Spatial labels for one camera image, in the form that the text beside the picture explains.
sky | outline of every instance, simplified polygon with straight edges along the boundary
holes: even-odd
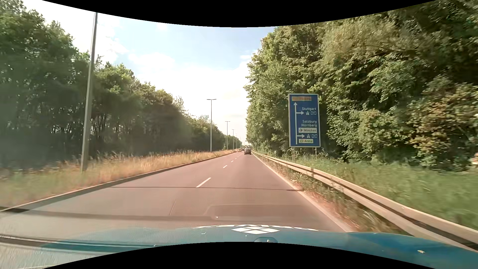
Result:
[[[80,51],[90,50],[93,12],[42,0],[23,2],[47,22],[59,22]],[[274,27],[189,26],[101,13],[97,27],[95,54],[104,62],[124,63],[142,82],[182,97],[195,116],[210,115],[207,99],[216,99],[214,124],[225,134],[232,135],[234,129],[234,135],[246,142],[247,63]],[[228,128],[225,121],[230,121]]]

lamp post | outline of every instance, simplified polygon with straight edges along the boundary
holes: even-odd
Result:
[[[208,99],[211,100],[211,152],[212,152],[212,100],[216,99]]]
[[[93,103],[93,72],[95,71],[95,46],[96,46],[96,28],[98,24],[98,12],[93,16],[93,34],[91,37],[91,59],[88,72],[87,96],[85,101],[85,120],[83,123],[83,143],[81,146],[81,172],[88,167],[88,148],[91,131],[91,106]]]
[[[229,144],[228,144],[228,131],[229,131],[229,128],[228,128],[228,123],[231,122],[231,121],[225,121],[226,122],[226,150],[229,150]]]

road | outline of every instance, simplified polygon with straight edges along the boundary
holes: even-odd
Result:
[[[254,155],[237,152],[0,215],[0,234],[64,239],[112,228],[218,224],[344,231]]]

grass verge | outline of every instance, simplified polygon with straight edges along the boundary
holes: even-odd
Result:
[[[8,174],[4,172],[0,179],[0,206],[12,207],[101,183],[218,157],[232,152],[234,151],[223,150],[147,157],[108,156],[91,160],[84,173],[80,172],[79,160],[59,163],[56,167],[44,167],[40,170],[14,171]]]
[[[314,156],[301,156],[295,162],[336,175],[416,210],[478,229],[478,171],[476,169],[466,172],[441,172],[400,164],[340,163],[328,158],[316,159]],[[303,184],[318,189],[317,192],[329,201],[346,199],[344,194],[333,191],[333,188],[323,183],[318,184],[319,181],[314,178],[306,175],[303,175],[303,178]],[[338,202],[337,206],[344,212],[360,207],[351,202]],[[358,213],[360,211],[351,213],[352,218]],[[364,214],[369,213],[364,212],[362,216],[357,216],[356,221],[363,223],[361,225],[368,225],[363,222],[363,217],[369,218]]]
[[[345,221],[359,232],[386,232],[409,235],[393,223],[384,219],[374,211],[349,198],[343,193],[329,187],[308,175],[299,173],[275,162],[256,155],[272,169],[299,185],[303,190],[329,212]]]

road sign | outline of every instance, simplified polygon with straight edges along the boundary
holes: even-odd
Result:
[[[289,146],[320,147],[319,95],[289,93]]]

